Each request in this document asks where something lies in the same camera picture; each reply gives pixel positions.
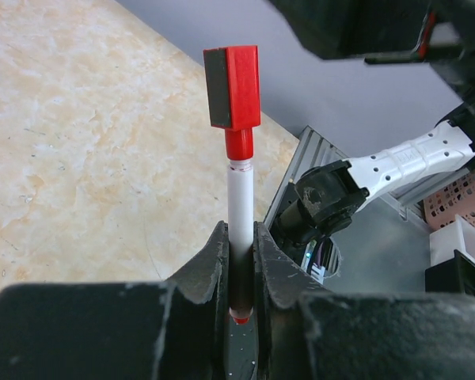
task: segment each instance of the beige table surface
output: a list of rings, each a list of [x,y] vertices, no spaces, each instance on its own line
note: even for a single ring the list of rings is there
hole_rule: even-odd
[[[255,132],[261,220],[297,139]],[[0,289],[165,279],[220,219],[201,66],[110,0],[0,0]]]

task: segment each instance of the gray wall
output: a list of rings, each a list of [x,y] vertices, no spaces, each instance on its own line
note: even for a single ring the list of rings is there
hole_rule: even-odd
[[[321,61],[265,0],[119,0],[202,63],[204,48],[257,44],[262,109],[297,135],[309,124],[345,154],[414,138],[459,99],[428,66]]]

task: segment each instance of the laundry basket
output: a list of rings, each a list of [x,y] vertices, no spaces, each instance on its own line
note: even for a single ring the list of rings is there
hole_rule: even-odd
[[[466,174],[424,200],[426,221],[433,230],[451,224],[455,215],[475,227],[475,173]]]

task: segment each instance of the white container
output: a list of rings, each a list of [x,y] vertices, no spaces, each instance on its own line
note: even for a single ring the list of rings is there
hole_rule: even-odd
[[[431,266],[454,258],[457,249],[475,259],[475,227],[459,215],[454,223],[435,231],[429,236]]]

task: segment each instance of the plastic basket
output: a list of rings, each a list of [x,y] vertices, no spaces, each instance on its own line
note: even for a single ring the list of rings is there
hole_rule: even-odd
[[[475,227],[475,173],[466,174],[424,200],[426,222],[439,230],[462,216]]]

